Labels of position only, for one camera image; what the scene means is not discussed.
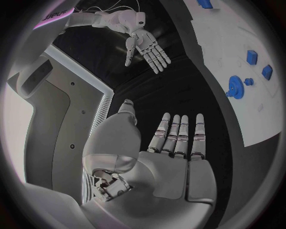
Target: blue object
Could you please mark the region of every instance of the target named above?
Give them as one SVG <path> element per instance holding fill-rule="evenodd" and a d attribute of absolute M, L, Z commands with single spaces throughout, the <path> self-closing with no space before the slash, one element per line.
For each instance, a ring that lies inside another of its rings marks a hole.
<path fill-rule="evenodd" d="M 246 78 L 244 83 L 246 84 L 246 86 L 250 86 L 250 85 L 254 84 L 254 81 L 252 78 L 250 78 L 250 79 Z"/>
<path fill-rule="evenodd" d="M 229 78 L 228 88 L 229 91 L 225 93 L 227 97 L 241 99 L 244 96 L 244 86 L 241 79 L 237 75 Z"/>
<path fill-rule="evenodd" d="M 250 65 L 256 65 L 257 63 L 257 57 L 258 57 L 258 54 L 253 51 L 253 50 L 248 50 L 247 51 L 247 62 L 250 64 Z"/>
<path fill-rule="evenodd" d="M 267 65 L 263 70 L 262 70 L 262 75 L 267 79 L 270 80 L 271 75 L 272 75 L 273 69 L 270 65 Z"/>
<path fill-rule="evenodd" d="M 202 6 L 204 9 L 212 9 L 213 6 L 210 0 L 197 0 L 199 6 Z"/>

